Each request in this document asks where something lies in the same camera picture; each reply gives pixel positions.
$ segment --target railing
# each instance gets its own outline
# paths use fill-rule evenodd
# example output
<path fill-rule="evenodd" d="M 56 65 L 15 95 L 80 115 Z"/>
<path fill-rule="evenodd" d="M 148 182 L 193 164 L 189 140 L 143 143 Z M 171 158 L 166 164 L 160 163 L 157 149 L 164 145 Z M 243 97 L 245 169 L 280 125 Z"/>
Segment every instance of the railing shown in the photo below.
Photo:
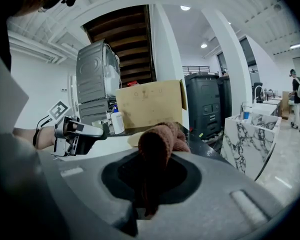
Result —
<path fill-rule="evenodd" d="M 210 72 L 209 66 L 182 66 L 182 69 L 185 76 L 198 72 Z"/>

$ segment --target wooden staircase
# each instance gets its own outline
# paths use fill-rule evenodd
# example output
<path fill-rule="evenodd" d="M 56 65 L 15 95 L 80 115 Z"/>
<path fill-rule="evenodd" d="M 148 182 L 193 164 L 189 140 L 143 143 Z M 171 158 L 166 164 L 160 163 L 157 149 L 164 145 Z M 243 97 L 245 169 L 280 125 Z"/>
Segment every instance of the wooden staircase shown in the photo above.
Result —
<path fill-rule="evenodd" d="M 120 58 L 122 87 L 156 81 L 152 60 L 151 30 L 147 5 L 116 10 L 83 27 L 91 43 L 105 39 Z"/>

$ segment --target white bottle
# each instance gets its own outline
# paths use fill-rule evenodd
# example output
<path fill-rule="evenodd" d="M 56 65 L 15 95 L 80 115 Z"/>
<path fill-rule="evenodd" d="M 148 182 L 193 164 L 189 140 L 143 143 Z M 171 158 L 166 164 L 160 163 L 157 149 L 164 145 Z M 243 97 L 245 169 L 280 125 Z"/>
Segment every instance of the white bottle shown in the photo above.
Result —
<path fill-rule="evenodd" d="M 122 118 L 121 112 L 119 112 L 117 105 L 114 106 L 114 111 L 111 114 L 111 121 L 114 128 L 115 134 L 121 134 L 125 130 L 124 120 Z"/>

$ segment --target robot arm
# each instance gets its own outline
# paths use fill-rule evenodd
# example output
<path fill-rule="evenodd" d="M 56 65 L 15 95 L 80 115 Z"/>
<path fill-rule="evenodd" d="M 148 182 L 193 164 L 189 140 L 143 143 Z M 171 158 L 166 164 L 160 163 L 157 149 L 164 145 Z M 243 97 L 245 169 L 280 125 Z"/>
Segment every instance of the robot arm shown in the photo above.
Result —
<path fill-rule="evenodd" d="M 59 157 L 86 155 L 97 140 L 107 138 L 103 129 L 78 122 L 66 115 L 55 124 L 54 135 L 52 155 Z"/>

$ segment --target brown towel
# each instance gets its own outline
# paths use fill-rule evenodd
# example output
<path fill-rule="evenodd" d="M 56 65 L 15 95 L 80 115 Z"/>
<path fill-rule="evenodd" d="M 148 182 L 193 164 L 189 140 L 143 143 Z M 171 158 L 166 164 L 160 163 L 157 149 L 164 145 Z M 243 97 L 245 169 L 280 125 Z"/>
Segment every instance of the brown towel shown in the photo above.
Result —
<path fill-rule="evenodd" d="M 185 134 L 173 122 L 161 122 L 145 131 L 139 139 L 138 148 L 145 161 L 142 186 L 145 216 L 154 215 L 159 205 L 160 180 L 172 151 L 190 152 L 190 149 Z"/>

